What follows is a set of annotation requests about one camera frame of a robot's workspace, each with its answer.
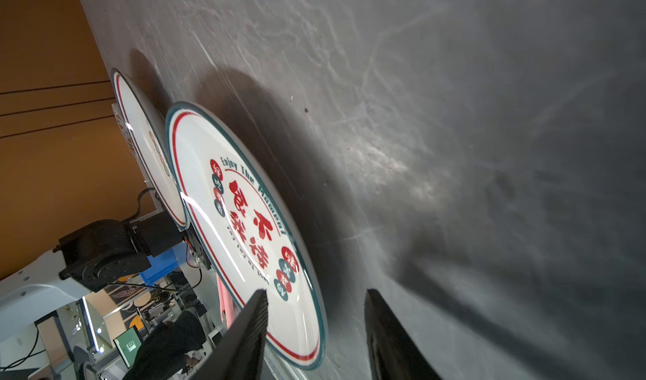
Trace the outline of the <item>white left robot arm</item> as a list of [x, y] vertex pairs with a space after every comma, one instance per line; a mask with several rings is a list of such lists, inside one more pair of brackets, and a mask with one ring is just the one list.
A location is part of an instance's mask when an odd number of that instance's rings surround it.
[[129, 223], [91, 223], [59, 240], [30, 265], [1, 280], [1, 340], [61, 307], [139, 274], [183, 240], [167, 213]]

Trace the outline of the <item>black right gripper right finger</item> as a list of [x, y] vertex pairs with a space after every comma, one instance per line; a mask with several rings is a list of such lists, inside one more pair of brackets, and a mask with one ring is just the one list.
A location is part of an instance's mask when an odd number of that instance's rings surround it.
[[376, 289], [366, 292], [364, 316], [373, 379], [441, 378]]

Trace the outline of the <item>white plate red characters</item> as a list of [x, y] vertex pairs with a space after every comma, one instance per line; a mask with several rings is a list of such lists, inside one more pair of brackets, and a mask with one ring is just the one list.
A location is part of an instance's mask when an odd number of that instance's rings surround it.
[[267, 343], [303, 370], [321, 366], [326, 309], [314, 265], [277, 188], [212, 112], [177, 102], [166, 117], [169, 164], [191, 225], [234, 302], [267, 293]]
[[113, 68], [110, 78], [136, 155], [151, 179], [161, 204], [178, 228], [186, 230], [190, 221], [173, 176], [173, 168], [169, 164], [163, 115], [128, 75]]

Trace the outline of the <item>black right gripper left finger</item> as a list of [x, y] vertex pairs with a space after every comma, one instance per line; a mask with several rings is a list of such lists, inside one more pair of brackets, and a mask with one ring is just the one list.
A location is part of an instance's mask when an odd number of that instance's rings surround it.
[[191, 379], [260, 379], [267, 323], [267, 293], [258, 289]]

